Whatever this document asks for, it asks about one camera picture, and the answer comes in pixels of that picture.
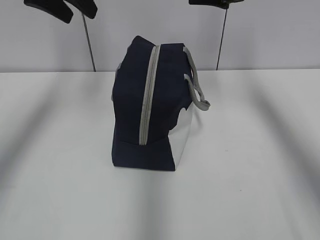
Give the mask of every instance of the gray zipper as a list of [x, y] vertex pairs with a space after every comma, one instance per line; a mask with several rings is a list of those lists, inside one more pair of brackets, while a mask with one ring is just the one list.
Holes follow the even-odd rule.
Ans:
[[152, 100], [154, 97], [160, 48], [161, 45], [153, 47], [146, 75], [139, 131], [139, 145], [143, 146], [147, 145], [148, 141], [149, 122], [152, 108]]

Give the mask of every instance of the bag handle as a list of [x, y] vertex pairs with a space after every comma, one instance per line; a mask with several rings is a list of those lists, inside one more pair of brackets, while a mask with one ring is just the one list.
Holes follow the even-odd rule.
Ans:
[[[189, 84], [189, 91], [190, 91], [192, 101], [198, 109], [202, 111], [208, 111], [210, 107], [210, 103], [205, 99], [204, 93], [202, 92], [201, 87], [199, 85], [198, 73], [197, 73], [195, 62], [192, 59], [191, 53], [187, 47], [184, 46], [183, 51], [185, 52], [188, 58], [188, 61], [192, 70], [192, 75], [193, 75], [193, 82], [192, 82], [190, 79], [190, 76], [188, 74], [184, 74], [184, 80], [186, 80]], [[198, 92], [200, 96], [200, 101], [197, 98], [195, 90]]]

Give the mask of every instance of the gray wall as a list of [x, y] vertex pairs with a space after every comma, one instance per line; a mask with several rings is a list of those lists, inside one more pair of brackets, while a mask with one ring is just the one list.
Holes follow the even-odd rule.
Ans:
[[[95, 0], [88, 31], [98, 71], [113, 71], [135, 35], [184, 42], [199, 69], [217, 64], [224, 10], [188, 0]], [[0, 72], [91, 71], [80, 13], [65, 24], [0, 0]], [[320, 1], [245, 0], [228, 11], [220, 69], [320, 68]]]

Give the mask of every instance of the lunch bag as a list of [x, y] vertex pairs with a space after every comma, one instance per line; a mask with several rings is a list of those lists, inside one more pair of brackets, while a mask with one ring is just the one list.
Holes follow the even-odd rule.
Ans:
[[113, 165], [158, 171], [176, 170], [194, 105], [202, 111], [210, 107], [185, 45], [154, 45], [140, 36], [117, 68], [111, 98]]

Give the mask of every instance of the navy blue bag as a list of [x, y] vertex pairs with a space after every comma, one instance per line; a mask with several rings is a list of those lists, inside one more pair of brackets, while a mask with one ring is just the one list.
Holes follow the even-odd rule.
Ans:
[[[193, 104], [203, 111], [210, 107], [185, 45], [156, 46], [140, 36], [134, 38], [116, 71], [112, 100], [114, 166], [159, 171], [176, 170]], [[178, 119], [181, 131], [175, 131]]]

